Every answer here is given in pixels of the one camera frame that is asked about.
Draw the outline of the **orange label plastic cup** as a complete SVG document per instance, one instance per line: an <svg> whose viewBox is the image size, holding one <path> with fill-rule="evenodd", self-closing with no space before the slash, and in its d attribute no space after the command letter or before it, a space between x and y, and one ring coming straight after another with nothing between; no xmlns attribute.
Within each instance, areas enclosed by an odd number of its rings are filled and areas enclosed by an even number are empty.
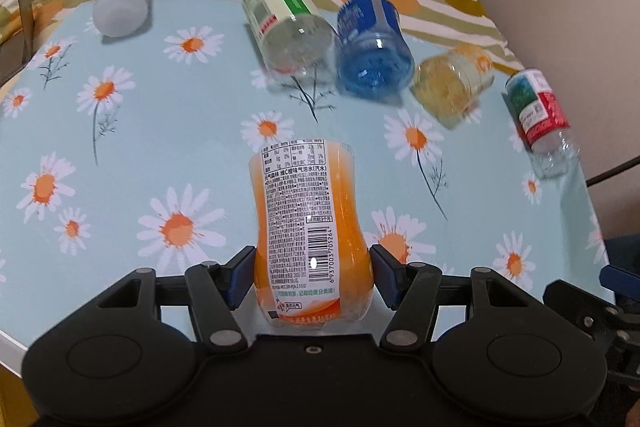
<svg viewBox="0 0 640 427"><path fill-rule="evenodd" d="M250 160L257 211L257 303L274 325L357 322L369 310L373 270L360 229L355 158L341 142L264 147Z"/></svg>

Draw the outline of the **blue plastic cup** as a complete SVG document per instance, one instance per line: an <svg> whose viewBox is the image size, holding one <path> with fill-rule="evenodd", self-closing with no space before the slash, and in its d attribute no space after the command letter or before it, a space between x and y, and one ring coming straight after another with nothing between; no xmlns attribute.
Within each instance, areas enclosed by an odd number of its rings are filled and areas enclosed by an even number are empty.
<svg viewBox="0 0 640 427"><path fill-rule="evenodd" d="M409 86L414 58L392 2L348 0L337 13L337 37L336 67L343 91L390 102Z"/></svg>

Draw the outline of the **daisy print blue tablecloth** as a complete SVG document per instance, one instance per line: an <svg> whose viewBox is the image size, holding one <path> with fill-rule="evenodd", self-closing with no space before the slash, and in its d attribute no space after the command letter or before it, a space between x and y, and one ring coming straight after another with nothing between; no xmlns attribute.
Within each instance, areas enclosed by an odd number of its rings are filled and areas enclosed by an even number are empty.
<svg viewBox="0 0 640 427"><path fill-rule="evenodd" d="M534 296L559 279L603 296L582 172L535 176L505 83L446 129L410 92L271 88L239 2L153 0L122 40L79 5L1 92L3 366L134 269L180 274L253 244L250 162L324 141L352 152L368 243L448 274L486 265Z"/></svg>

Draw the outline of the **clear cup green label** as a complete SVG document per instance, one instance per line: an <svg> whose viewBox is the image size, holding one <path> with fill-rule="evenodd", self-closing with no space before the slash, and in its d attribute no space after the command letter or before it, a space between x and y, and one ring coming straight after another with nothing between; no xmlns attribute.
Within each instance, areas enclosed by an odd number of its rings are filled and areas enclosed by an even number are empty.
<svg viewBox="0 0 640 427"><path fill-rule="evenodd" d="M265 65L300 74L330 57L335 32L311 0L241 0Z"/></svg>

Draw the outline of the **grey cardboard piece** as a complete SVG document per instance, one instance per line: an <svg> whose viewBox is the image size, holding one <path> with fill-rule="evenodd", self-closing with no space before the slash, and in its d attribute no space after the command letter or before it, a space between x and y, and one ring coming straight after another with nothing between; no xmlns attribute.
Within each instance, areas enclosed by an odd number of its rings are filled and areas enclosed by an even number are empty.
<svg viewBox="0 0 640 427"><path fill-rule="evenodd" d="M17 18L1 31L1 86L21 72L34 56L35 17L32 0L17 1Z"/></svg>

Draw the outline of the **white cup blue label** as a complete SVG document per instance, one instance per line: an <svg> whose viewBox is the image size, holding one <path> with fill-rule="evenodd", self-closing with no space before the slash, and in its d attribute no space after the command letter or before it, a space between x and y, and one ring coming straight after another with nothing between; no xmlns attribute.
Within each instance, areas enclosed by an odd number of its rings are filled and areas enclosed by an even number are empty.
<svg viewBox="0 0 640 427"><path fill-rule="evenodd" d="M92 19L100 34L122 38L142 27L148 14L148 0L96 0Z"/></svg>

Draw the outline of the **clear cup red label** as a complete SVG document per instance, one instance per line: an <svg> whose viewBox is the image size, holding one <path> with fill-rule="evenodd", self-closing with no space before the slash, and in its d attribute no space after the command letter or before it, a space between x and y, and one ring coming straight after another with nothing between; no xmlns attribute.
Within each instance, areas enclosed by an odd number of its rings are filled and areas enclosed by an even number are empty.
<svg viewBox="0 0 640 427"><path fill-rule="evenodd" d="M526 68L506 80L506 98L523 131L536 176L564 176L578 159L570 123L540 69Z"/></svg>

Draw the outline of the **yellow clear plastic cup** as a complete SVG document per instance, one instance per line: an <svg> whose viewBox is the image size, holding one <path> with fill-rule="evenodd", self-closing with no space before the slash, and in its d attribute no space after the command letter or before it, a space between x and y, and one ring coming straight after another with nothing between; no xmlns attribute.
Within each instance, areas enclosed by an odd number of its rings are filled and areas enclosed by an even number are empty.
<svg viewBox="0 0 640 427"><path fill-rule="evenodd" d="M424 60L416 68L410 91L427 113L451 129L477 106L494 79L489 54L475 44L462 44Z"/></svg>

